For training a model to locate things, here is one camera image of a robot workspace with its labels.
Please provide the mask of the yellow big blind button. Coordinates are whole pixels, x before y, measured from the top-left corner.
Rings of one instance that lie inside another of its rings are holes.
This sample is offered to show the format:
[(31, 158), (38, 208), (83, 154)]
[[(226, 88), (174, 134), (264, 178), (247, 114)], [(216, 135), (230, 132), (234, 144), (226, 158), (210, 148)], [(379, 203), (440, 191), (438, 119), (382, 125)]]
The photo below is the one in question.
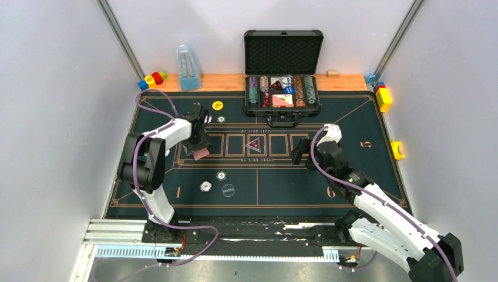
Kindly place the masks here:
[(223, 107), (224, 107), (224, 103), (222, 101), (217, 100), (217, 101), (212, 103), (212, 108), (216, 111), (222, 110)]

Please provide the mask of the white-blue poker chip stack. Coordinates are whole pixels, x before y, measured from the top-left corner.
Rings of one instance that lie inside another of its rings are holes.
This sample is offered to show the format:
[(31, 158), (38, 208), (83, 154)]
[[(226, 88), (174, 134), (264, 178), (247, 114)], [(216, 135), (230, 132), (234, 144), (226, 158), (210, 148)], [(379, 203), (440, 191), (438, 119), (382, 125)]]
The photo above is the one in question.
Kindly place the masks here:
[(204, 181), (200, 185), (200, 190), (202, 192), (209, 192), (211, 190), (211, 188), (212, 188), (212, 184), (208, 181)]

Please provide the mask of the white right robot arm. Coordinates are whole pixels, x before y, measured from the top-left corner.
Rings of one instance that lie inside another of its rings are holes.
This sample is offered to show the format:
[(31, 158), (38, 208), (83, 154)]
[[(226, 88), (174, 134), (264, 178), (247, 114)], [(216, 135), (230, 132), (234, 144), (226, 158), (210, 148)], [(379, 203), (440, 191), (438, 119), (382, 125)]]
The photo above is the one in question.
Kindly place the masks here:
[(335, 222), (339, 243), (366, 245), (404, 269), (411, 281), (457, 281), (463, 272), (461, 241), (443, 236), (391, 200), (364, 172), (352, 168), (340, 145), (338, 125), (325, 124), (312, 139), (302, 139), (291, 152), (300, 164), (324, 176), (339, 197), (362, 210), (349, 211)]

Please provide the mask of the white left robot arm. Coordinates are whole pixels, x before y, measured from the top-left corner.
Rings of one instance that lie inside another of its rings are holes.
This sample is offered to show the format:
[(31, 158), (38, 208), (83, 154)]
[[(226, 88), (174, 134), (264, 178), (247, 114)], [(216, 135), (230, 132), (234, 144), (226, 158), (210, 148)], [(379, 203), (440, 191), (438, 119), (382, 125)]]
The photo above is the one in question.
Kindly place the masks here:
[(180, 227), (173, 223), (174, 209), (163, 188), (166, 153), (181, 145), (186, 155), (199, 160), (209, 155), (212, 141), (206, 131), (211, 122), (208, 109), (194, 103), (191, 111), (144, 133), (128, 134), (117, 171), (140, 198), (149, 220), (159, 224), (157, 235), (166, 243), (176, 241)]

